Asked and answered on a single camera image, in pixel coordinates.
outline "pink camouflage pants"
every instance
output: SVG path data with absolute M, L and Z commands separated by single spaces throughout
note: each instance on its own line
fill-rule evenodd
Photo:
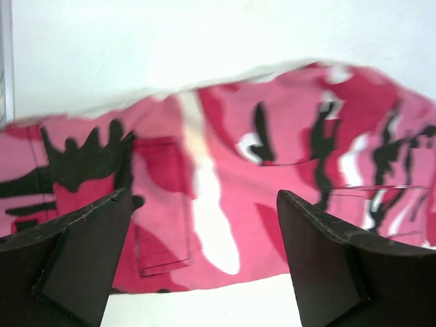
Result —
M 131 187 L 113 285 L 131 293 L 287 273 L 280 189 L 392 240 L 434 246 L 435 135 L 429 99 L 374 69 L 320 63 L 97 118 L 15 122 L 0 132 L 0 236 Z

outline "pants pocket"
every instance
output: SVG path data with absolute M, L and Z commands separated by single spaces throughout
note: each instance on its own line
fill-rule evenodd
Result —
M 426 187 L 333 189 L 327 212 L 386 238 L 421 246 L 428 200 Z
M 133 194 L 136 260 L 142 277 L 182 268 L 189 260 L 190 190 L 186 159 L 175 138 L 136 140 Z

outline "white background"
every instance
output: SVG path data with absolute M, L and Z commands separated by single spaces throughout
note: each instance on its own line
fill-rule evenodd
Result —
M 432 0 L 13 0 L 15 113 L 77 112 L 308 58 L 372 65 L 436 99 L 435 12 Z M 298 327 L 294 301 L 288 276 L 112 296 L 103 327 Z

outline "white surface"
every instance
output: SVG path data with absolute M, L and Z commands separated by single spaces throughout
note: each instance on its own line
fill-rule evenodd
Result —
M 213 291 L 114 295 L 102 327 L 301 327 L 289 275 Z
M 436 98 L 431 0 L 13 0 L 16 117 L 78 112 L 284 61 L 372 65 Z M 299 326 L 289 276 L 112 296 L 103 327 Z

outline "cargo pocket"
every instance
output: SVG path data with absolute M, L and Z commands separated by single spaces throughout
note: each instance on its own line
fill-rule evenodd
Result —
M 428 197 L 426 187 L 333 189 L 326 212 L 383 237 L 421 246 Z
M 176 138 L 134 142 L 132 191 L 144 198 L 144 205 L 133 216 L 141 277 L 188 265 L 190 190 L 186 162 Z

